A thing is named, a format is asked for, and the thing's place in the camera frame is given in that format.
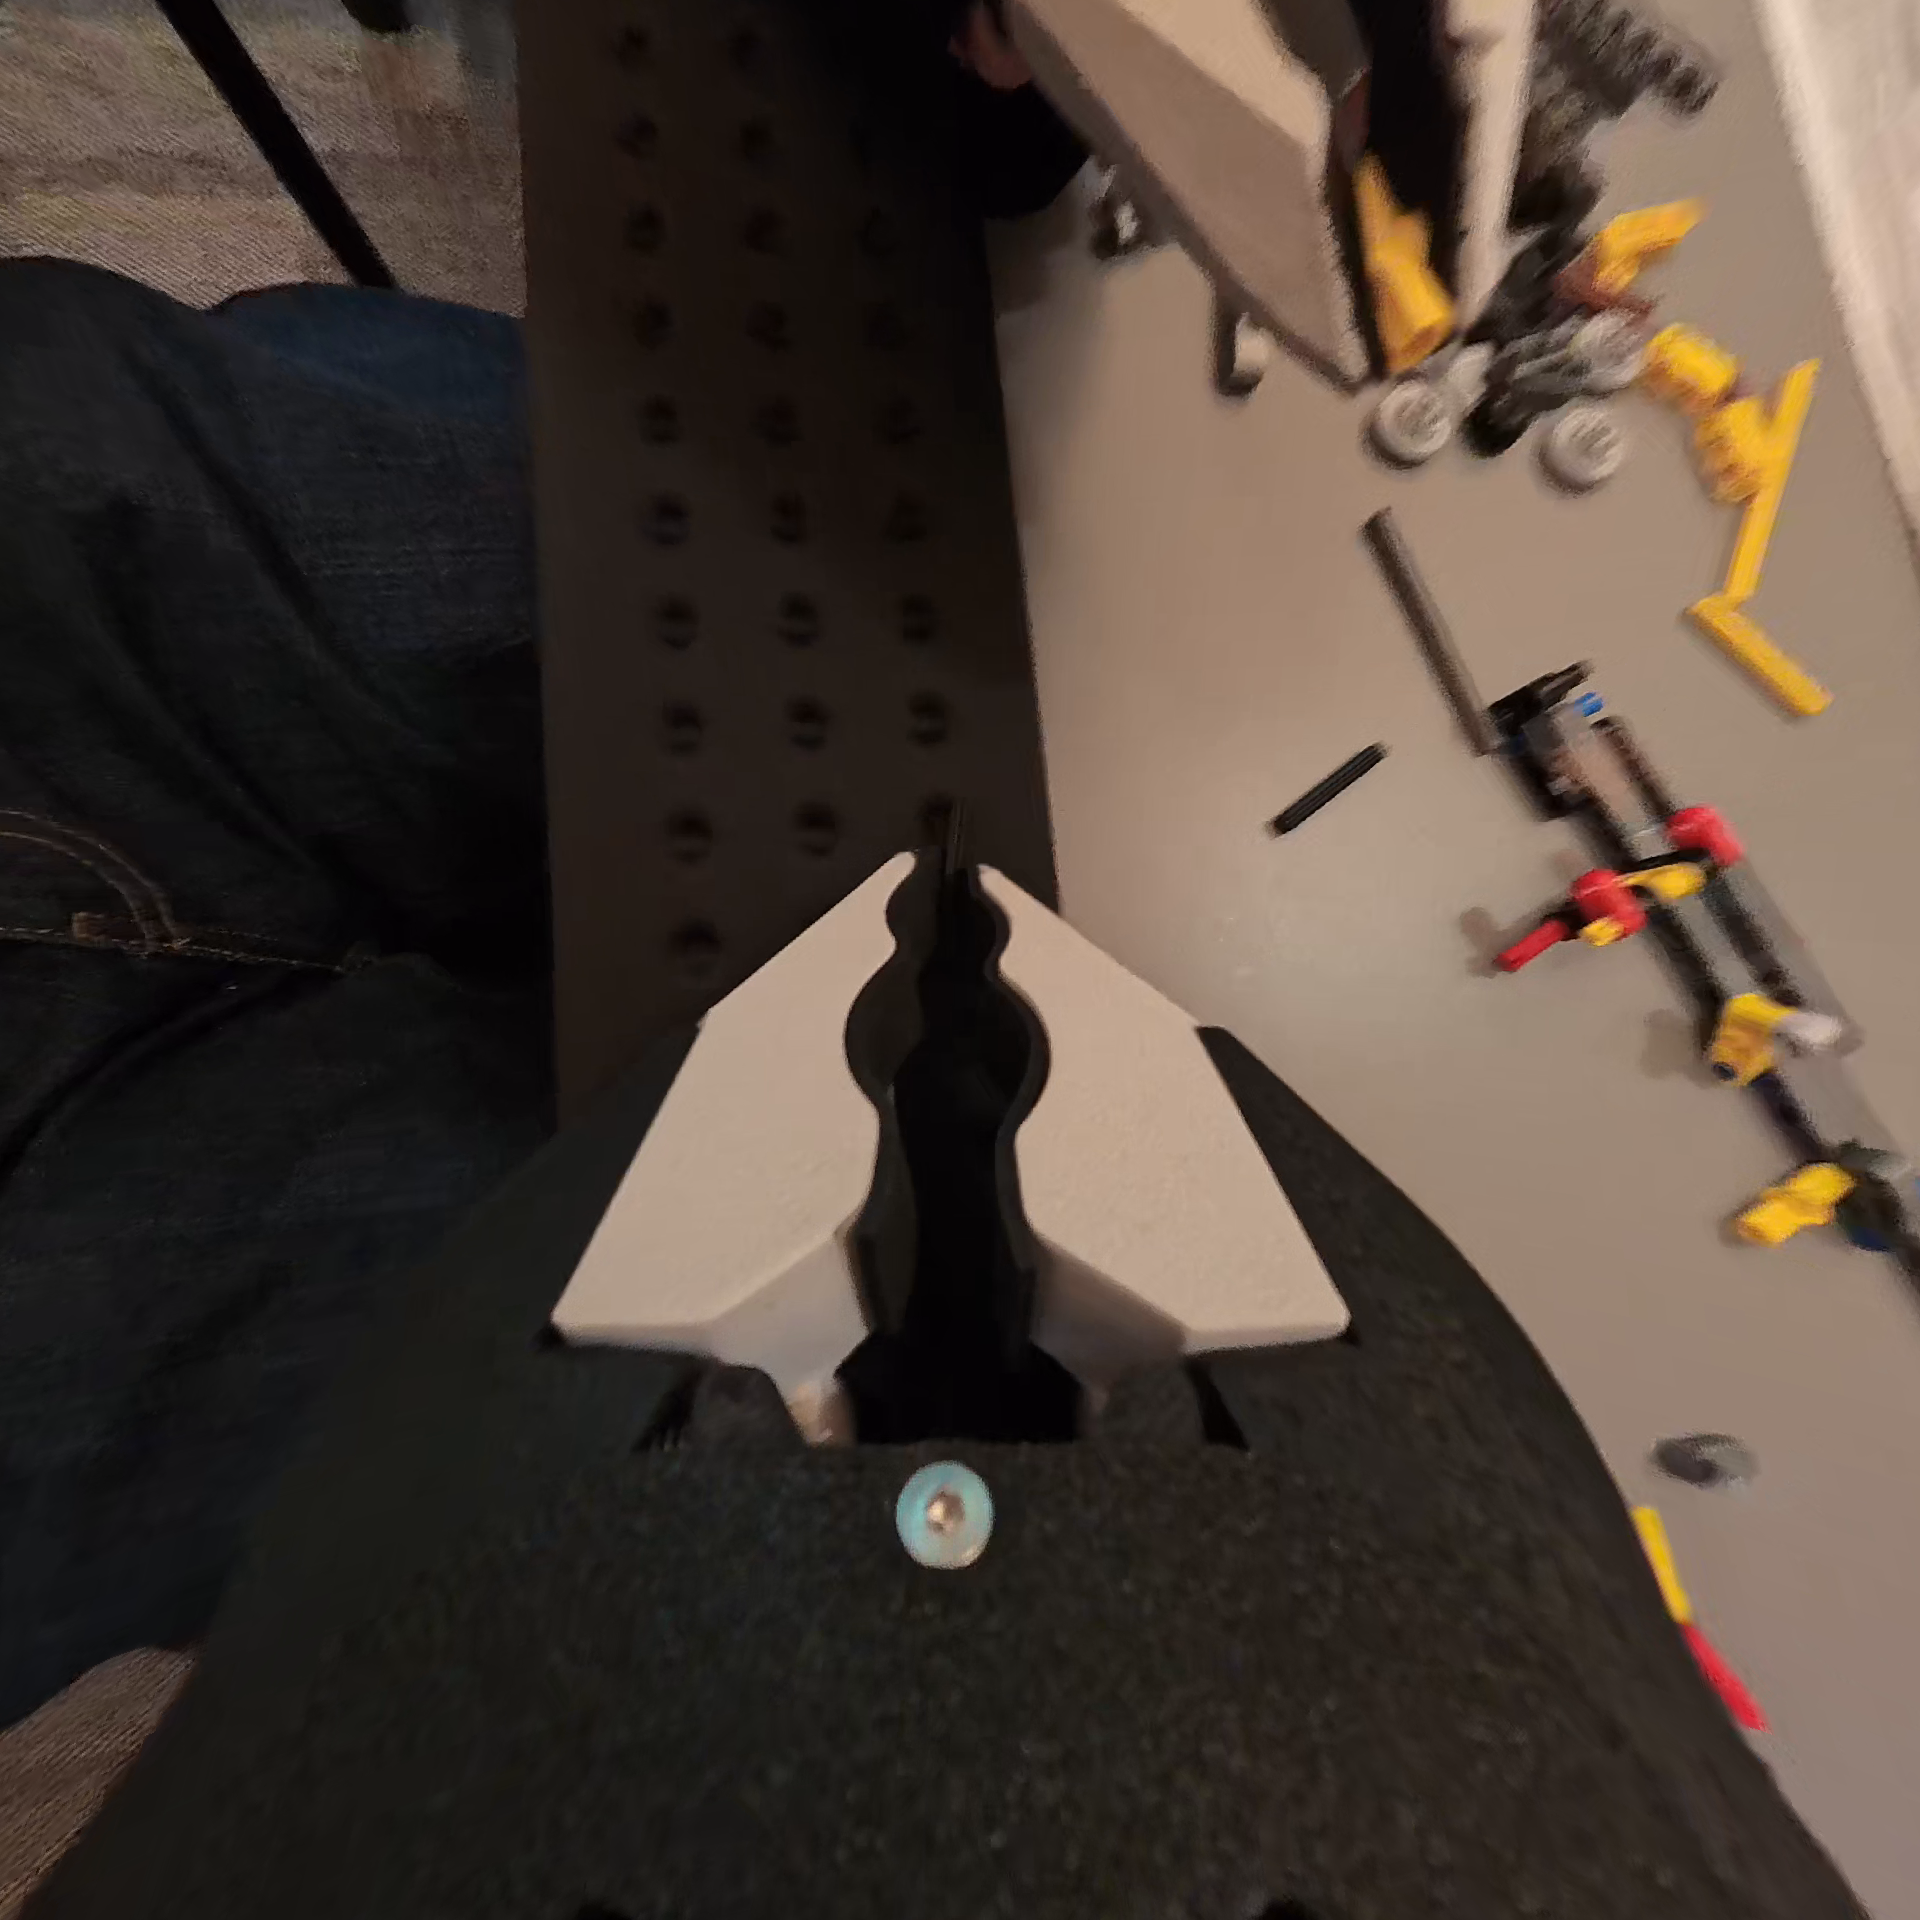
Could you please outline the grey toy beam assembly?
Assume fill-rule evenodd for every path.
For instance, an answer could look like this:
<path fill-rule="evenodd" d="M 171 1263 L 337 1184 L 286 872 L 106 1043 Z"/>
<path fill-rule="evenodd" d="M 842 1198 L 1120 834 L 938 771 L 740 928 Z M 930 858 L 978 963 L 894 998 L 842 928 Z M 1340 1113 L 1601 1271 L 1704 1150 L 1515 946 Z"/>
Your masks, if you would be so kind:
<path fill-rule="evenodd" d="M 1865 1034 L 1772 902 L 1718 807 L 1684 806 L 1586 664 L 1494 703 L 1481 733 L 1527 801 L 1594 865 L 1494 957 L 1513 976 L 1556 952 L 1649 942 L 1692 1022 L 1707 1081 L 1755 1103 L 1786 1174 L 1730 1222 L 1778 1248 L 1836 1233 L 1918 1283 L 1915 1158 L 1865 1099 Z"/>

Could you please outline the long dark grey toy axle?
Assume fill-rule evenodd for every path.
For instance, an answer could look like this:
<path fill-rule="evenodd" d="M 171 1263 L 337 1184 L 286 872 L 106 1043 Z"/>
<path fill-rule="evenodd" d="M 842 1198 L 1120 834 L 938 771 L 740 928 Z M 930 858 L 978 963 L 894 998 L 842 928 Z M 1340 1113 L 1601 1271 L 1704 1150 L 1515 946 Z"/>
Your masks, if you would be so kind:
<path fill-rule="evenodd" d="M 1473 746 L 1474 754 L 1484 759 L 1502 754 L 1502 733 L 1489 704 L 1481 701 L 1466 657 L 1458 653 L 1452 630 L 1436 606 L 1392 511 L 1380 507 L 1375 513 L 1362 523 L 1361 539 L 1375 558 L 1384 587 L 1401 614 L 1431 680 L 1444 696 L 1458 733 Z"/>

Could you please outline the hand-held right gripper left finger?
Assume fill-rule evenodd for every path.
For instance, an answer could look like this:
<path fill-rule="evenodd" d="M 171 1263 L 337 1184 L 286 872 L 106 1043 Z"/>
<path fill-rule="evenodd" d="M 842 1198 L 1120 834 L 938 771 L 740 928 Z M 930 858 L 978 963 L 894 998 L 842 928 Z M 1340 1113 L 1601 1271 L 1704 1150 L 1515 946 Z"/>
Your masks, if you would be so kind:
<path fill-rule="evenodd" d="M 874 1330 L 851 1235 L 880 1115 L 849 1022 L 919 866 L 889 858 L 705 1016 L 552 1312 L 569 1347 L 756 1369 L 808 1443 L 851 1438 L 838 1371 Z"/>

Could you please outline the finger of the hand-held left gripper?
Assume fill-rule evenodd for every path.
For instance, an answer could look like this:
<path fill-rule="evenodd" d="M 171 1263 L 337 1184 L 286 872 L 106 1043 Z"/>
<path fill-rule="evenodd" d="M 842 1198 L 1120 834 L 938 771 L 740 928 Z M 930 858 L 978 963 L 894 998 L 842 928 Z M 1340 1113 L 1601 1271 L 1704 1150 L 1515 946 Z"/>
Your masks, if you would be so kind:
<path fill-rule="evenodd" d="M 1444 2 L 1436 13 L 1462 139 L 1456 295 L 1489 297 L 1510 261 L 1539 8 Z"/>
<path fill-rule="evenodd" d="M 1338 387 L 1369 369 L 1352 174 L 1372 58 L 1346 2 L 1012 2 L 1040 91 L 1228 307 Z"/>

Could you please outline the black chair leg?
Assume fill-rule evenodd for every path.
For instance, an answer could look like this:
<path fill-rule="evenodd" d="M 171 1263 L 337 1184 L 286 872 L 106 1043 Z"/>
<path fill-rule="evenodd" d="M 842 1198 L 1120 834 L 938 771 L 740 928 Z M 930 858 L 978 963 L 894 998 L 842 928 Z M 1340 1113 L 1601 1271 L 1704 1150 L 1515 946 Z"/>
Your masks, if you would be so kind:
<path fill-rule="evenodd" d="M 222 5 L 156 2 L 156 10 L 348 282 L 369 291 L 395 291 L 399 282 L 386 259 Z"/>

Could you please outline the yellow and red toy rod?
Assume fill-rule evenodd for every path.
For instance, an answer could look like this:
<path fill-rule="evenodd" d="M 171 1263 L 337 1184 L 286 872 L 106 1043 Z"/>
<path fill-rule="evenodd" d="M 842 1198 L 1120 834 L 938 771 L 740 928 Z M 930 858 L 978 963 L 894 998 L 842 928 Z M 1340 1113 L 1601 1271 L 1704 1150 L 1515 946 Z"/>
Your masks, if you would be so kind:
<path fill-rule="evenodd" d="M 1665 1610 L 1680 1633 L 1688 1650 L 1698 1669 L 1702 1678 L 1718 1695 L 1721 1709 L 1729 1718 L 1748 1735 L 1768 1735 L 1769 1719 L 1764 1718 L 1759 1699 L 1751 1695 L 1742 1677 L 1736 1666 L 1730 1666 L 1719 1648 L 1713 1645 L 1713 1637 L 1706 1633 L 1697 1617 L 1697 1607 L 1689 1597 L 1689 1587 L 1684 1585 L 1679 1561 L 1674 1558 L 1674 1546 L 1665 1518 L 1650 1505 L 1633 1505 L 1627 1506 L 1627 1518 L 1636 1531 L 1640 1546 L 1646 1554 L 1649 1571 L 1656 1578 L 1659 1597 L 1665 1601 Z"/>

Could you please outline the pile of toy brick pieces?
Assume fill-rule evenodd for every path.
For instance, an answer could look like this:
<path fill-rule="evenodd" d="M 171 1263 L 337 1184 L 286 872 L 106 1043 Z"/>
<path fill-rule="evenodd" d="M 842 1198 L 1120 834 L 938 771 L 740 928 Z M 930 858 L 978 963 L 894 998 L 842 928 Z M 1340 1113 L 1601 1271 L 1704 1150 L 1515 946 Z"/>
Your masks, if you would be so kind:
<path fill-rule="evenodd" d="M 1713 104 L 1721 72 L 1657 5 L 1537 5 L 1527 114 L 1510 261 L 1491 295 L 1456 295 L 1458 123 L 1444 74 L 1438 5 L 1354 5 L 1372 58 L 1361 158 L 1380 158 L 1396 201 L 1426 217 L 1431 266 L 1456 307 L 1456 336 L 1422 369 L 1384 371 L 1361 269 L 1352 170 L 1352 266 L 1367 344 L 1367 374 L 1338 387 L 1280 345 L 1278 336 L 1228 307 L 1211 279 L 1171 239 L 1153 231 L 1116 171 L 1098 167 L 1092 245 L 1126 257 L 1174 245 L 1202 274 L 1211 297 L 1214 382 L 1225 398 L 1250 393 L 1275 355 L 1292 357 L 1340 393 L 1384 387 L 1372 437 L 1395 466 L 1426 465 L 1466 439 L 1481 456 L 1521 442 L 1547 417 L 1570 417 L 1551 432 L 1547 465 L 1566 491 L 1595 489 L 1618 466 L 1618 430 L 1604 405 L 1636 382 L 1670 391 L 1698 417 L 1739 400 L 1732 362 L 1680 327 L 1656 335 L 1652 303 L 1640 282 L 1698 215 L 1683 199 L 1635 208 L 1599 225 L 1595 145 L 1641 104 L 1670 118 L 1697 118 Z"/>

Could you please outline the person's blue jeans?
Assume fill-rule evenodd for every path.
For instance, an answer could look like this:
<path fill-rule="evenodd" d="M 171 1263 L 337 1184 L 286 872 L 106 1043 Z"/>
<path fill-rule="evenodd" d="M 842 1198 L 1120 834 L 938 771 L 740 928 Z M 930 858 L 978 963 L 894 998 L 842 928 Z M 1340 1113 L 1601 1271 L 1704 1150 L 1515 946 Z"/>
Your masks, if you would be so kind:
<path fill-rule="evenodd" d="M 553 1121 L 522 326 L 2 272 L 2 1714 L 204 1640 Z"/>

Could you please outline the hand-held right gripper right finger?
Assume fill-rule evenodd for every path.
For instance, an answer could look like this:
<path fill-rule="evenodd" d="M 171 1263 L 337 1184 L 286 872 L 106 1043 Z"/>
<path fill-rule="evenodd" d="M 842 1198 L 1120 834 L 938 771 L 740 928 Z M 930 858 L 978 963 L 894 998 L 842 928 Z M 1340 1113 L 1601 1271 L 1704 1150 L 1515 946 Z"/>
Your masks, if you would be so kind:
<path fill-rule="evenodd" d="M 993 866 L 999 983 L 1040 1034 L 1012 1167 L 1036 1345 L 1092 1401 L 1178 1361 L 1329 1342 L 1354 1315 L 1199 1022 Z"/>

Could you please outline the yellow toy brick connector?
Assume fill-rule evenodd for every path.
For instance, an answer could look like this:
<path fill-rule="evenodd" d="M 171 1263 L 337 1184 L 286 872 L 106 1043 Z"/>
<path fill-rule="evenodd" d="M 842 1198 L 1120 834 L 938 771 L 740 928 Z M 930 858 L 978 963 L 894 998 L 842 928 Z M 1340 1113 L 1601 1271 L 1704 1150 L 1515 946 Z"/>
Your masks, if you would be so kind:
<path fill-rule="evenodd" d="M 1433 271 L 1426 217 L 1396 201 L 1378 157 L 1361 158 L 1352 193 L 1384 371 L 1404 378 L 1454 342 L 1456 307 Z"/>

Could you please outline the short black toy axle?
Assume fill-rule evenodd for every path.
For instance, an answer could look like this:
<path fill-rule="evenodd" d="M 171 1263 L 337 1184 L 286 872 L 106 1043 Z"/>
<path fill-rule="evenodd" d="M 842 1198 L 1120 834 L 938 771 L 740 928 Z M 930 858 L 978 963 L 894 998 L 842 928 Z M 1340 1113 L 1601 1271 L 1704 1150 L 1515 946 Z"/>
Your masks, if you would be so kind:
<path fill-rule="evenodd" d="M 1384 741 L 1354 753 L 1273 815 L 1267 830 L 1273 838 L 1288 838 L 1303 830 L 1316 815 L 1350 793 L 1361 779 L 1377 774 L 1385 763 L 1387 754 L 1391 751 Z"/>

